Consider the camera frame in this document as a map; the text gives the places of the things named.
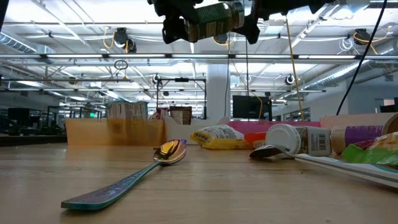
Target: spoon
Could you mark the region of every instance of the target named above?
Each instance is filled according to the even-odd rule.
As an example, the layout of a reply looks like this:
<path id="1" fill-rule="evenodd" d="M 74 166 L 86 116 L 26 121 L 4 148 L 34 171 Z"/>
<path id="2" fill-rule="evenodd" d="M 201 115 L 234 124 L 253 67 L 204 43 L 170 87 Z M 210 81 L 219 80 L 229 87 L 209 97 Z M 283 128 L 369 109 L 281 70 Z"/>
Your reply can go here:
<path id="1" fill-rule="evenodd" d="M 172 140 L 163 144 L 155 151 L 154 163 L 143 168 L 116 183 L 92 191 L 81 196 L 77 196 L 61 202 L 61 208 L 75 210 L 99 210 L 111 205 L 129 190 L 131 190 L 139 180 L 141 180 L 153 168 L 162 165 L 169 166 L 181 161 L 186 153 L 186 140 Z"/>

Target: colorful spoon handle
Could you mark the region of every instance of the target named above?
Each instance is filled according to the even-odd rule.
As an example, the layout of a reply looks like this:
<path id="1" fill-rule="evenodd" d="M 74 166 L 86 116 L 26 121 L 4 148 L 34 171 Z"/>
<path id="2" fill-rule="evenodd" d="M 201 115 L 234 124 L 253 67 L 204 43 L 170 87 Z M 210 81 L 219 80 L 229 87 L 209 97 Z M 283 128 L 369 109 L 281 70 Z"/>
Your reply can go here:
<path id="1" fill-rule="evenodd" d="M 123 180 L 108 185 L 93 192 L 83 194 L 61 202 L 61 208 L 69 208 L 76 210 L 98 210 L 111 205 L 125 193 L 127 193 L 138 181 L 145 176 L 153 168 L 157 167 L 160 162 L 155 162 L 144 169 L 130 175 Z"/>

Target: white pillar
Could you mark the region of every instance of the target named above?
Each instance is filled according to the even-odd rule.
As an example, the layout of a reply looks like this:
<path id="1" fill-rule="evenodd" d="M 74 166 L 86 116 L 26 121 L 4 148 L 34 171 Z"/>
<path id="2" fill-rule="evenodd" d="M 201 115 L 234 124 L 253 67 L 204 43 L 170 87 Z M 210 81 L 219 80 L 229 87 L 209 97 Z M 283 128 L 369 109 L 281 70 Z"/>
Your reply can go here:
<path id="1" fill-rule="evenodd" d="M 227 65 L 207 66 L 207 117 L 220 120 L 231 116 L 231 89 Z"/>

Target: pink object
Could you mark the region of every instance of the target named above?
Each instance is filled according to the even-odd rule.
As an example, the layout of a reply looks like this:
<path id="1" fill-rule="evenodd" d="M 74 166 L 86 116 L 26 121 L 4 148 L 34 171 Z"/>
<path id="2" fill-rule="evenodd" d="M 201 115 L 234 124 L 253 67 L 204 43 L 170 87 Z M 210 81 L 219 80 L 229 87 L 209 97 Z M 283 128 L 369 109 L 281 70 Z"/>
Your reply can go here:
<path id="1" fill-rule="evenodd" d="M 266 132 L 275 124 L 289 124 L 292 126 L 311 126 L 320 128 L 320 122 L 289 122 L 289 121 L 231 121 L 229 126 L 243 134 Z"/>

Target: table surface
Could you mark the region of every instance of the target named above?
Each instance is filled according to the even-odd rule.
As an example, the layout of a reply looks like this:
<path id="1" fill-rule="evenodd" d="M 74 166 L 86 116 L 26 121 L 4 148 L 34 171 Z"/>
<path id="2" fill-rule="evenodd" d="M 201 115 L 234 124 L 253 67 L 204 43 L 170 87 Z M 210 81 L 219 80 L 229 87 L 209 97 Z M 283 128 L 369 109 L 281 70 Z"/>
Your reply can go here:
<path id="1" fill-rule="evenodd" d="M 62 200 L 152 162 L 151 147 L 0 147 L 0 223 L 397 223 L 398 190 L 295 160 L 188 147 L 98 212 Z"/>

